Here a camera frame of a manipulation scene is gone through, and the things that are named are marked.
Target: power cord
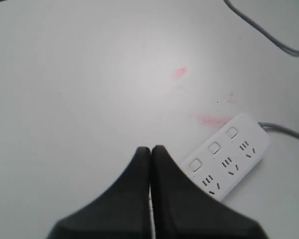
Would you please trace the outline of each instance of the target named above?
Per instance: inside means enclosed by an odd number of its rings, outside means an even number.
[[[283,50],[288,55],[291,55],[293,57],[299,57],[299,50],[293,49],[285,44],[283,44],[281,41],[276,39],[274,36],[272,36],[269,32],[264,30],[260,25],[258,25],[256,22],[254,22],[251,18],[243,14],[241,11],[239,11],[235,6],[232,5],[230,0],[224,0],[226,5],[238,16],[240,16],[243,20],[245,20],[248,24],[250,24],[253,28],[255,28],[257,31],[262,33],[267,39],[269,39],[273,44],[275,44],[277,47],[279,47],[281,50]]]
[[[290,135],[292,137],[295,137],[295,138],[299,139],[299,133],[298,132],[296,132],[296,131],[294,131],[292,129],[286,128],[284,126],[281,126],[279,124],[266,123],[266,122],[259,122],[258,124],[259,124],[259,126],[261,128],[272,128],[272,129],[274,129],[276,131],[288,134],[288,135]]]

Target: power socket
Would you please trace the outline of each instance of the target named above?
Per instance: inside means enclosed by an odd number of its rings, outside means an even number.
[[[267,133],[247,114],[226,123],[180,164],[200,189],[221,201],[263,158]]]

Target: power strip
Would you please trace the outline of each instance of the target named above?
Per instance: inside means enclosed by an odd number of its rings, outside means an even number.
[[[200,189],[221,201],[263,158],[271,140],[247,114],[226,123],[180,164]]]

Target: white table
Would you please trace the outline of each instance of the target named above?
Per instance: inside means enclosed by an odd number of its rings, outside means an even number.
[[[299,0],[233,4],[299,48]],[[45,238],[137,146],[180,162],[240,112],[299,131],[299,58],[222,0],[1,2],[0,239]],[[299,238],[299,141],[270,135],[224,203],[271,239]]]

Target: white power strip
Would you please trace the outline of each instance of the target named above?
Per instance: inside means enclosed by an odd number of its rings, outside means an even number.
[[[270,143],[258,123],[241,114],[185,158],[180,168],[200,189],[221,201],[262,159]]]

